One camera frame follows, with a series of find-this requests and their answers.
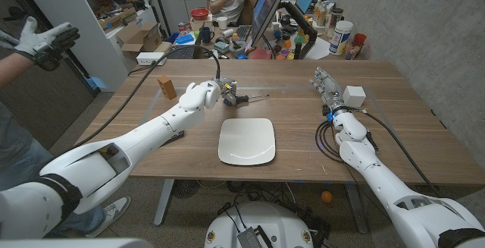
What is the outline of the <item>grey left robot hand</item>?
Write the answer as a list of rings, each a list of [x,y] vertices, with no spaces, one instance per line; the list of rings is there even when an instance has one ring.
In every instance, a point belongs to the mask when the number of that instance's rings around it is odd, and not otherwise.
[[[234,79],[221,77],[215,80],[221,88],[221,95],[224,97],[224,104],[236,106],[248,102],[248,96],[236,96],[237,82]]]

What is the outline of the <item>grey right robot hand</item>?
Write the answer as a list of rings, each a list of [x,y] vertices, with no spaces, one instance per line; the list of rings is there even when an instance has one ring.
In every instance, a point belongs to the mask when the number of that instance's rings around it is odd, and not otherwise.
[[[333,115],[349,111],[343,100],[341,86],[325,70],[317,67],[314,78],[309,80],[310,84],[320,93],[323,103]]]

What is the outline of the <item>white black gloved operator hand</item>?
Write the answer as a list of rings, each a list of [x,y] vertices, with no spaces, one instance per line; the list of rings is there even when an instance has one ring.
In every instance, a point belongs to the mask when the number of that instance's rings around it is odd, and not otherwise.
[[[62,23],[43,33],[35,33],[37,20],[28,17],[21,31],[15,52],[33,61],[45,71],[60,66],[62,53],[75,45],[80,38],[79,30],[69,22]]]

